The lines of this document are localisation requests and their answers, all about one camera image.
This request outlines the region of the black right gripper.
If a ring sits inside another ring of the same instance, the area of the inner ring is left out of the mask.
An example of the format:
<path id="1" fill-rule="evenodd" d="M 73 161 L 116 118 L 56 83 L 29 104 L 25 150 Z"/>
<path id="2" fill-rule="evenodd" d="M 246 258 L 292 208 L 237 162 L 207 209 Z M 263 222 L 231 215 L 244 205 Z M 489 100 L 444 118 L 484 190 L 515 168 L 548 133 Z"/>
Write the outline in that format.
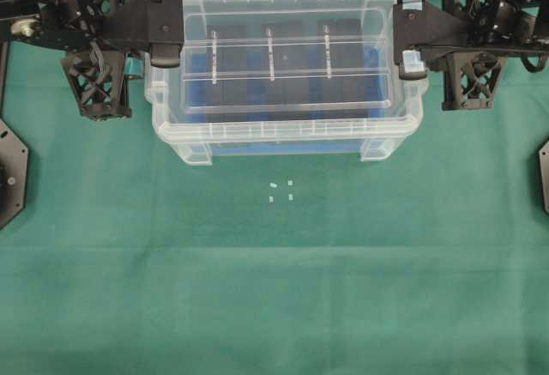
<path id="1" fill-rule="evenodd" d="M 488 49 L 481 33 L 482 9 L 493 0 L 396 0 L 393 6 L 394 64 L 401 80 L 443 75 L 445 111 L 493 108 L 507 60 Z"/>

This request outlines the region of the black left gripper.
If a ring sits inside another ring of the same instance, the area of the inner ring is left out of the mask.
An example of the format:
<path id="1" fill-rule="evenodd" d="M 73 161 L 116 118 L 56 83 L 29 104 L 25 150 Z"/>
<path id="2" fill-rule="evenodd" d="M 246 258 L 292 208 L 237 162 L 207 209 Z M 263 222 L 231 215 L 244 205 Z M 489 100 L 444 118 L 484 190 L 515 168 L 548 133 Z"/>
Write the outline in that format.
<path id="1" fill-rule="evenodd" d="M 155 68 L 177 68 L 184 46 L 183 0 L 107 1 L 99 28 L 86 30 L 84 46 L 61 60 L 79 113 L 94 121 L 132 116 L 129 58 L 148 55 Z"/>

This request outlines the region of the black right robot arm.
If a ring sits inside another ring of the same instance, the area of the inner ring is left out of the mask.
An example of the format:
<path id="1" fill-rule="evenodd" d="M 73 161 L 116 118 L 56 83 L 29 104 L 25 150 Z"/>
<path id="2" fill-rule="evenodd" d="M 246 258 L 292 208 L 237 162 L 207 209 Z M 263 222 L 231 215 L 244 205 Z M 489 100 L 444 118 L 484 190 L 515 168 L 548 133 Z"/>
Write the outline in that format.
<path id="1" fill-rule="evenodd" d="M 511 57 L 548 63 L 548 0 L 396 0 L 394 64 L 403 81 L 443 74 L 445 111 L 490 109 Z"/>

